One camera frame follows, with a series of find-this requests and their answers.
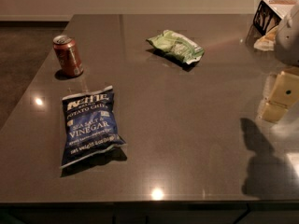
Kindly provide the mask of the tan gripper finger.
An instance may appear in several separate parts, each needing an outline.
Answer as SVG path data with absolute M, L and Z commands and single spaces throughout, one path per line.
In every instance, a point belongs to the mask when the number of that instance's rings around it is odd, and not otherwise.
M 263 90 L 261 119 L 277 123 L 299 101 L 299 68 L 270 73 Z

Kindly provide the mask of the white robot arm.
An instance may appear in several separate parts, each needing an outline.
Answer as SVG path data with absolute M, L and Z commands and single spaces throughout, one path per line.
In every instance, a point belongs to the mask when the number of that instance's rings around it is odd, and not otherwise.
M 264 85 L 260 118 L 277 123 L 299 101 L 299 4 L 278 25 L 276 58 L 290 68 L 270 74 Z

